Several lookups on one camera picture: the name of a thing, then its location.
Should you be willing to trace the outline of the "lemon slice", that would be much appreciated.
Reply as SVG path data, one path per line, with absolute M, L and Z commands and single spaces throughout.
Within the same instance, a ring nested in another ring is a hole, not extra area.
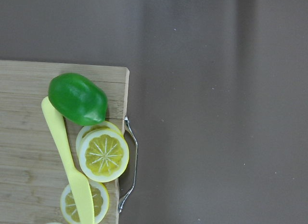
M 106 183 L 121 176 L 129 161 L 124 137 L 112 129 L 97 129 L 82 138 L 77 152 L 79 165 L 93 181 Z
M 109 208 L 109 194 L 106 187 L 99 182 L 89 179 L 92 200 L 94 205 L 94 223 L 100 223 L 105 217 Z M 67 185 L 61 194 L 60 208 L 64 219 L 69 224 L 80 224 L 77 207 L 71 192 L 70 185 Z
M 81 128 L 81 130 L 77 134 L 77 138 L 76 138 L 76 153 L 77 153 L 77 156 L 79 156 L 79 152 L 80 152 L 81 143 L 83 141 L 83 138 L 88 133 L 90 133 L 94 130 L 100 130 L 100 129 L 111 129 L 111 130 L 115 131 L 116 133 L 122 134 L 121 130 L 115 124 L 113 124 L 109 121 L 106 121 L 106 120 L 103 121 L 100 124 L 91 125 L 91 126 L 84 126 L 83 128 Z

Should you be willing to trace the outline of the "upper lemon slice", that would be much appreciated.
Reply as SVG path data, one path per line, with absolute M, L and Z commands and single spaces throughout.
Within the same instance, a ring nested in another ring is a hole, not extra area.
M 93 181 L 106 183 L 121 176 L 129 161 L 124 137 L 112 129 L 97 129 L 82 138 L 77 152 L 79 165 Z

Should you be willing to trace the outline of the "green toy lime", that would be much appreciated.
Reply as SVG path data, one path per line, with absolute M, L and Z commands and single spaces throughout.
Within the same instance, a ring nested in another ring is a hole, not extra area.
M 78 73 L 63 73 L 49 83 L 50 103 L 65 118 L 90 126 L 105 121 L 108 98 L 91 80 Z

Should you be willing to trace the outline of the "yellow plastic knife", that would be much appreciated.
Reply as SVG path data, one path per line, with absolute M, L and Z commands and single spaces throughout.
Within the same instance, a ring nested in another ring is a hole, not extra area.
M 41 109 L 64 166 L 80 222 L 82 224 L 93 224 L 95 220 L 94 205 L 90 184 L 87 177 L 75 167 L 64 118 L 54 108 L 48 97 L 42 100 Z

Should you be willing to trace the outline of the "lower lemon slice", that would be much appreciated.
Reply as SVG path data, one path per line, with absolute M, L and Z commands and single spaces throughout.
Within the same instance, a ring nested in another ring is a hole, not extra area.
M 99 182 L 89 179 L 92 200 L 94 205 L 94 223 L 100 223 L 105 217 L 109 208 L 109 194 L 106 187 Z M 80 224 L 77 207 L 71 192 L 70 185 L 67 185 L 61 194 L 60 208 L 64 219 L 69 224 Z

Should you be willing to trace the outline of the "bamboo cutting board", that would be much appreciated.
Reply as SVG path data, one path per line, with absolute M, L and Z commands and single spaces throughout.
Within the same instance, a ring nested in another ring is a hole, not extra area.
M 92 80 L 108 97 L 107 118 L 124 128 L 129 70 L 118 66 L 2 60 L 0 63 L 0 221 L 46 224 L 65 219 L 68 181 L 41 110 L 50 81 L 66 72 Z

